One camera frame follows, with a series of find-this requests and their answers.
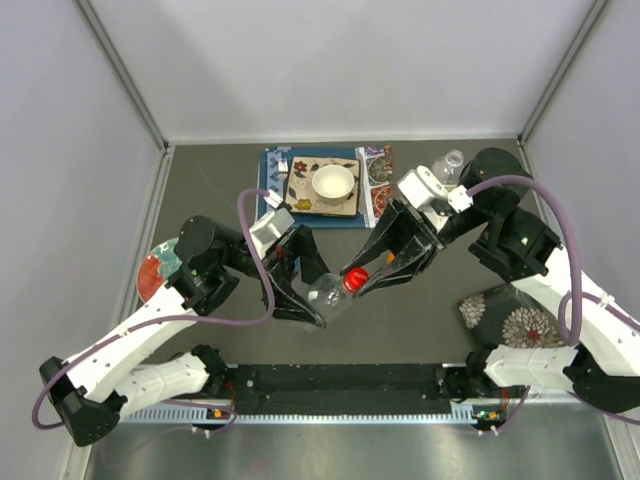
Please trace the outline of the red cap clear bottle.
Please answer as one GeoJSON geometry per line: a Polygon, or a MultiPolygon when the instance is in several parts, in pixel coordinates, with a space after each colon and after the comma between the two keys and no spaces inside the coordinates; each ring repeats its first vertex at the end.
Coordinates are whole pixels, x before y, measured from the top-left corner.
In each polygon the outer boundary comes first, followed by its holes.
{"type": "Polygon", "coordinates": [[[326,327],[340,318],[351,306],[355,293],[349,293],[342,284],[342,277],[328,273],[309,286],[307,301],[325,320],[326,327]]]}

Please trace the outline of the large clear juice bottle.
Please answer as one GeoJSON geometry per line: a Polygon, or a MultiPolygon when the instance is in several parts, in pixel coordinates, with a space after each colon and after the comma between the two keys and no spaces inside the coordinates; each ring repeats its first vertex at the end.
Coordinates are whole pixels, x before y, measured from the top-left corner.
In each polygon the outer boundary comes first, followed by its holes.
{"type": "Polygon", "coordinates": [[[433,162],[431,172],[446,189],[452,190],[458,185],[463,165],[463,153],[450,150],[433,162]]]}

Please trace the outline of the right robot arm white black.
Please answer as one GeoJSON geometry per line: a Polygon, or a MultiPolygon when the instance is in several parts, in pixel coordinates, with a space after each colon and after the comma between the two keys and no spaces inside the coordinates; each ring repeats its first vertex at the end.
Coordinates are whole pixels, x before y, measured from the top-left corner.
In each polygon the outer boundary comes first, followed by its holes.
{"type": "Polygon", "coordinates": [[[458,399],[498,388],[566,391],[609,414],[639,405],[639,324],[582,270],[568,217],[549,190],[511,153],[485,148],[447,190],[425,166],[397,184],[372,233],[350,260],[362,267],[384,253],[362,294],[407,283],[438,251],[471,230],[470,252],[488,270],[551,312],[561,339],[554,347],[520,346],[511,330],[469,354],[460,374],[442,380],[458,399]]]}

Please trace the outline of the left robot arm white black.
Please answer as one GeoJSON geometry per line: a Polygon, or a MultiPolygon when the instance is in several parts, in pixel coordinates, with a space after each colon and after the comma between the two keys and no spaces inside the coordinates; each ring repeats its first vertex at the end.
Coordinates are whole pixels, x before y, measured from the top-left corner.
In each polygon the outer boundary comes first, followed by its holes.
{"type": "Polygon", "coordinates": [[[123,418],[185,395],[214,398],[229,382],[218,349],[197,345],[159,365],[146,359],[197,322],[208,320],[245,275],[262,284],[269,318],[305,326],[323,319],[298,294],[295,278],[310,285],[329,269],[310,228],[285,212],[266,223],[265,240],[194,216],[181,227],[174,252],[180,265],[152,297],[104,339],[39,369],[62,425],[79,446],[92,445],[123,418]]]}

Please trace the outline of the square floral beige plate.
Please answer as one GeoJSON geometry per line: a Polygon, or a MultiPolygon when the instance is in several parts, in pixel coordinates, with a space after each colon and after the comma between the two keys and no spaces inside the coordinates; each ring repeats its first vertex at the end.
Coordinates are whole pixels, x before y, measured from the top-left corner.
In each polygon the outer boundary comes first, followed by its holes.
{"type": "Polygon", "coordinates": [[[330,217],[354,217],[358,213],[361,164],[354,159],[335,157],[293,158],[291,171],[285,185],[285,203],[293,213],[330,217]],[[316,171],[326,165],[340,165],[347,168],[355,178],[355,186],[342,201],[331,201],[317,195],[312,188],[312,178],[316,171]]]}

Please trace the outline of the white ceramic bowl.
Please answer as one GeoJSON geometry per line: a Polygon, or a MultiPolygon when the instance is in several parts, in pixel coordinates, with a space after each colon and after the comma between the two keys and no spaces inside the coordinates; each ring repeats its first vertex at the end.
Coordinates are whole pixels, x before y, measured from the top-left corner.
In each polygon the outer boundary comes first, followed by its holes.
{"type": "Polygon", "coordinates": [[[331,201],[342,201],[355,186],[353,174],[340,165],[320,167],[312,178],[312,188],[320,197],[331,201]]]}

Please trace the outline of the blue patterned placemat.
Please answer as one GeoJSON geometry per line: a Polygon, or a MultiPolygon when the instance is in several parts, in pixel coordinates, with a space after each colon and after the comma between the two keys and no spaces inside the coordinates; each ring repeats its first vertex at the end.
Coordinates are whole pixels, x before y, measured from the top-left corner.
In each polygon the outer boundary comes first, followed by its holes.
{"type": "Polygon", "coordinates": [[[354,159],[360,162],[360,188],[358,213],[354,217],[330,217],[293,213],[298,224],[314,229],[359,229],[372,228],[381,217],[392,198],[392,150],[389,145],[374,146],[272,146],[260,154],[258,186],[273,190],[285,200],[285,185],[289,177],[293,158],[335,157],[354,159]],[[278,161],[286,159],[288,172],[278,172],[278,161]]]}

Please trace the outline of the black floral square plate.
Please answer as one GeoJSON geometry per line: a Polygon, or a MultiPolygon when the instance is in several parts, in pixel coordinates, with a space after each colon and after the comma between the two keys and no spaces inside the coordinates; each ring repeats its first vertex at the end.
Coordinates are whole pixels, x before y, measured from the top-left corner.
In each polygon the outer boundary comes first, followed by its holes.
{"type": "Polygon", "coordinates": [[[551,313],[510,284],[467,296],[458,302],[458,310],[478,344],[522,349],[564,345],[551,313]]]}

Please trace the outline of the round red teal plate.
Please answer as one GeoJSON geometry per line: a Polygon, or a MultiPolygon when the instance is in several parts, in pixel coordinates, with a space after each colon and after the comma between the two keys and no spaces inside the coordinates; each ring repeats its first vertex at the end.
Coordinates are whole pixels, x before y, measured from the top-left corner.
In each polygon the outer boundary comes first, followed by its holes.
{"type": "Polygon", "coordinates": [[[178,238],[174,237],[158,244],[141,262],[136,278],[136,290],[141,302],[149,301],[180,268],[182,261],[174,251],[177,243],[178,238]]]}

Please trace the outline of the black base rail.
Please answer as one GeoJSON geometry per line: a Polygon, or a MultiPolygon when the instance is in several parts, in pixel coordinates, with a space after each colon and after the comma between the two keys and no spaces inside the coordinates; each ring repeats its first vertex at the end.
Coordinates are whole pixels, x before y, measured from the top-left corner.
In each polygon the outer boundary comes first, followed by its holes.
{"type": "Polygon", "coordinates": [[[463,370],[439,364],[240,365],[229,371],[243,415],[449,413],[471,396],[463,370]]]}

